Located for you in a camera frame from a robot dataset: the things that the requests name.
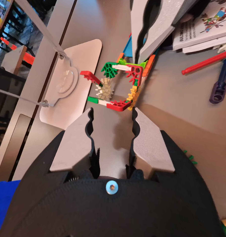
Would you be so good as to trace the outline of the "long red rod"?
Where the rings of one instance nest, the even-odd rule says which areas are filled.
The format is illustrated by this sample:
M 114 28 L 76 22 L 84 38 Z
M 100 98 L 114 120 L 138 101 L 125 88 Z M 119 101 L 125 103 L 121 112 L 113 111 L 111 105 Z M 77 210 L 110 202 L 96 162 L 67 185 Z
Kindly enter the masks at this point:
M 195 65 L 193 65 L 191 67 L 188 67 L 185 70 L 182 70 L 181 73 L 182 73 L 182 75 L 185 75 L 185 74 L 194 72 L 194 71 L 199 70 L 201 68 L 204 68 L 204 67 L 206 67 L 206 66 L 208 66 L 210 64 L 213 64 L 213 63 L 215 63 L 217 61 L 221 61 L 221 60 L 223 60 L 225 58 L 226 58 L 226 51 L 223 52 L 223 53 L 220 53 L 219 55 L 216 55 L 216 56 L 214 56 L 212 58 L 204 60 L 204 61 L 202 61 L 202 62 L 200 62 L 198 64 L 195 64 Z

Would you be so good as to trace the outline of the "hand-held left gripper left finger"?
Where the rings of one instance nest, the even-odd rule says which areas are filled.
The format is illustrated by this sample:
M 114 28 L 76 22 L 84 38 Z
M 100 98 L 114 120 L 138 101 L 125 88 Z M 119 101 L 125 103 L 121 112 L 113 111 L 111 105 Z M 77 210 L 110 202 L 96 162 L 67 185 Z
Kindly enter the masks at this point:
M 80 176 L 82 170 L 90 170 L 93 178 L 100 176 L 100 149 L 95 150 L 93 132 L 94 110 L 87 109 L 64 131 L 63 137 L 50 166 L 51 172 L 72 171 Z

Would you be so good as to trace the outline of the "white instruction leaflet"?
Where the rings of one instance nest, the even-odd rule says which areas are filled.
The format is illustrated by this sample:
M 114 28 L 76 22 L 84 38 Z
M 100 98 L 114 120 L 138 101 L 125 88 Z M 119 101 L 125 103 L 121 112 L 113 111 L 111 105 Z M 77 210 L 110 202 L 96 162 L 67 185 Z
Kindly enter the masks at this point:
M 179 23 L 173 51 L 226 36 L 226 0 L 210 0 L 199 16 Z

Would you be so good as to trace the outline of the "blue plastic bin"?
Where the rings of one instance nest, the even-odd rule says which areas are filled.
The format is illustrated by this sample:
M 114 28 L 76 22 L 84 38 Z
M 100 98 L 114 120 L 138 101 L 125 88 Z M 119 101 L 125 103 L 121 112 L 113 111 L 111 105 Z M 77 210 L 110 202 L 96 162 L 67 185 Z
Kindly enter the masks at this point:
M 12 197 L 20 183 L 17 181 L 1 181 L 0 182 L 0 228 L 6 216 L 7 210 L 11 203 Z

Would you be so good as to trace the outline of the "pale box wooden edge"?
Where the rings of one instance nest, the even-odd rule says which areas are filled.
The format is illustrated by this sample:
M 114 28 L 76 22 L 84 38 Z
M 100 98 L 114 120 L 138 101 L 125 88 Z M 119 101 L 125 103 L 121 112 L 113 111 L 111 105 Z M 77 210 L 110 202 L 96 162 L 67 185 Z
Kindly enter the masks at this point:
M 1 67 L 3 67 L 7 72 L 10 72 L 14 75 L 18 75 L 26 51 L 27 47 L 21 46 L 18 47 L 16 50 L 12 50 L 6 53 L 2 61 Z

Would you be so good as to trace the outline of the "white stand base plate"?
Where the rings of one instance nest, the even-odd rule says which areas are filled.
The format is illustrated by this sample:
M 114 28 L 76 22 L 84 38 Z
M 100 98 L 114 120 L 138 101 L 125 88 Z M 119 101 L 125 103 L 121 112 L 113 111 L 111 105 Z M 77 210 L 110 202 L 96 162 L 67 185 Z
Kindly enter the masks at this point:
M 54 106 L 40 109 L 40 121 L 65 130 L 84 111 L 91 82 L 80 75 L 81 71 L 95 72 L 102 49 L 102 42 L 94 39 L 64 50 L 78 71 L 78 82 L 73 92 L 59 99 Z

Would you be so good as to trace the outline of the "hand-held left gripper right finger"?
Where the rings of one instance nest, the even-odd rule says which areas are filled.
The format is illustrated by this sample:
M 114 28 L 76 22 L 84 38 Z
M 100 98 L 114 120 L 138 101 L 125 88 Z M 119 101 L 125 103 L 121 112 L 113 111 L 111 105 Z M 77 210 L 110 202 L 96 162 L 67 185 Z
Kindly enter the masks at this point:
M 144 179 L 150 179 L 156 171 L 174 173 L 160 128 L 136 107 L 132 110 L 132 121 L 134 137 L 129 150 L 129 165 L 126 165 L 127 179 L 137 169 L 142 170 Z

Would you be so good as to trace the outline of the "blue rod snowflake assembly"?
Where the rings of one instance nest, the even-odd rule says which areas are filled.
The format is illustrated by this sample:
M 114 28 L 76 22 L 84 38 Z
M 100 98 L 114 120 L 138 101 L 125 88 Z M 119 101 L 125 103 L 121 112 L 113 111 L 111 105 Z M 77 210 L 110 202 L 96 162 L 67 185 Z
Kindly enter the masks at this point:
M 212 104 L 218 104 L 224 100 L 226 94 L 226 58 L 222 62 L 218 81 L 214 84 L 209 98 Z

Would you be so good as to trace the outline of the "multicolour toy construction model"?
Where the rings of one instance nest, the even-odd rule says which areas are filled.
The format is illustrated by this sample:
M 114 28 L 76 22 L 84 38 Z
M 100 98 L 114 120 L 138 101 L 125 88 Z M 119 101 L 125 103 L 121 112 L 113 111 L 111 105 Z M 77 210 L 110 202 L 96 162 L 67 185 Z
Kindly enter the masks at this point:
M 104 73 L 105 78 L 100 79 L 103 87 L 96 85 L 96 97 L 88 96 L 87 101 L 106 106 L 107 108 L 122 112 L 126 109 L 132 111 L 135 106 L 141 90 L 144 87 L 144 83 L 152 69 L 155 61 L 158 49 L 141 64 L 133 64 L 129 62 L 129 58 L 132 58 L 132 33 L 129 35 L 129 40 L 119 55 L 116 62 L 106 62 L 101 72 Z M 118 71 L 126 73 L 126 78 L 129 78 L 129 82 L 132 83 L 132 88 L 126 100 L 110 101 L 114 90 L 112 89 L 112 80 L 118 74 Z

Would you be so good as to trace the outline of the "green fan connector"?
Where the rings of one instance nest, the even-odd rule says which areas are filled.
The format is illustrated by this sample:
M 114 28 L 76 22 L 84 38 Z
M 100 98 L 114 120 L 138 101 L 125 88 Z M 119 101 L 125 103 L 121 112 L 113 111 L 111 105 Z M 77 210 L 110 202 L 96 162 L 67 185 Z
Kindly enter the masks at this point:
M 194 161 L 194 156 L 193 155 L 187 155 L 187 150 L 183 150 L 183 153 L 186 155 L 186 157 L 194 164 L 197 165 L 198 163 L 196 161 Z

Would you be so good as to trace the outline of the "clear acrylic bracket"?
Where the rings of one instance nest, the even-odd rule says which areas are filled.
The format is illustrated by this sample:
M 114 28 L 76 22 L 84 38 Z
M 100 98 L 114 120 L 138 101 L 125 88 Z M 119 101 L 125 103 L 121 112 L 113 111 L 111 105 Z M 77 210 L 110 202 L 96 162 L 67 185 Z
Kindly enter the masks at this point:
M 78 71 L 73 67 L 71 58 L 60 54 L 46 92 L 49 106 L 54 106 L 59 99 L 69 96 L 77 82 Z

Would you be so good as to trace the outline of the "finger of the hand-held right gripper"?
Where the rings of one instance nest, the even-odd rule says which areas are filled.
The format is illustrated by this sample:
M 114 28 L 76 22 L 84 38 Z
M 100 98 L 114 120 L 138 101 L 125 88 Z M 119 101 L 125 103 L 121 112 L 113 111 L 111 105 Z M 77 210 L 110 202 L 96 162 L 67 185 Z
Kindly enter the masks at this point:
M 157 19 L 160 8 L 160 0 L 131 0 L 132 56 L 135 64 L 139 63 L 139 53 L 144 39 Z
M 187 0 L 138 1 L 138 62 L 142 63 L 172 33 L 188 11 Z

